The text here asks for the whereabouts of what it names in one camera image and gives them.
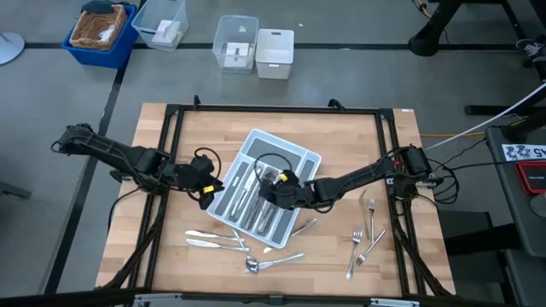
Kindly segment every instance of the clear plastic container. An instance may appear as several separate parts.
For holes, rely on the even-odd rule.
[[[189,27],[186,0],[148,0],[131,25],[148,47],[172,52]]]
[[[239,15],[220,17],[212,52],[222,72],[253,72],[257,36],[258,18]]]
[[[267,155],[259,159],[254,169],[256,159],[267,153],[280,154],[290,165],[278,156]],[[284,210],[259,197],[257,173],[262,179],[268,177],[276,181],[283,170],[292,166],[302,184],[315,176],[321,159],[318,153],[254,129],[225,175],[225,190],[214,195],[206,212],[269,246],[283,248],[299,209]]]

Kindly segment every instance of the wicker basket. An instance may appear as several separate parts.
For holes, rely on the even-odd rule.
[[[78,48],[110,50],[127,20],[123,5],[114,4],[112,9],[113,13],[111,14],[96,14],[84,11],[79,17],[74,31],[72,31],[70,44]],[[112,35],[110,35],[108,41],[101,41],[99,34],[107,30],[111,25],[115,26]]]

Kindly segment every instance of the white label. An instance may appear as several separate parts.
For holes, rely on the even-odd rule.
[[[546,146],[544,145],[503,144],[502,151],[507,161],[546,159]]]

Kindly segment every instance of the cutlery tray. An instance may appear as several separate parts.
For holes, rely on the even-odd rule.
[[[254,170],[256,159],[267,153],[286,158],[300,184],[315,176],[322,159],[318,153],[254,129],[248,134],[225,175],[225,190],[214,196],[206,212],[269,246],[283,248],[299,209],[284,210],[258,196],[261,180],[268,177],[274,178],[273,182],[276,182],[281,171],[290,168],[285,159],[266,155],[259,159]]]

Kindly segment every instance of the white cable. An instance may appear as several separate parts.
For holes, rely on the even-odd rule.
[[[483,122],[483,123],[481,123],[481,124],[479,124],[479,125],[477,125],[477,126],[474,126],[474,127],[470,128],[470,129],[464,131],[464,132],[461,132],[461,133],[459,133],[459,134],[456,135],[456,136],[452,136],[452,137],[450,137],[450,138],[447,139],[447,140],[443,140],[442,142],[439,142],[438,144],[434,144],[434,145],[432,145],[431,147],[425,148],[425,150],[433,149],[433,148],[436,148],[436,147],[438,147],[438,146],[440,146],[440,145],[444,145],[444,144],[446,144],[447,142],[450,142],[450,141],[455,140],[455,139],[456,139],[457,137],[459,137],[459,136],[465,135],[465,134],[467,134],[468,132],[472,132],[472,131],[478,129],[479,127],[481,127],[481,126],[483,126],[483,125],[489,124],[489,123],[492,122],[493,120],[496,120],[496,119],[498,119],[498,118],[501,118],[504,114],[506,114],[506,113],[508,113],[508,112],[510,112],[510,111],[512,111],[512,110],[514,110],[514,109],[515,109],[516,107],[518,107],[520,104],[526,102],[529,98],[531,98],[531,96],[535,95],[538,91],[542,90],[542,89],[544,88],[544,86],[546,86],[546,84],[542,84],[542,85],[539,86],[536,90],[534,90],[531,94],[527,95],[525,98],[523,98],[522,100],[518,101],[518,102],[517,102],[516,104],[514,104],[512,107],[509,107],[509,108],[506,109],[504,112],[498,114],[498,115],[495,116],[494,118],[488,119],[488,120],[486,120],[485,122]]]

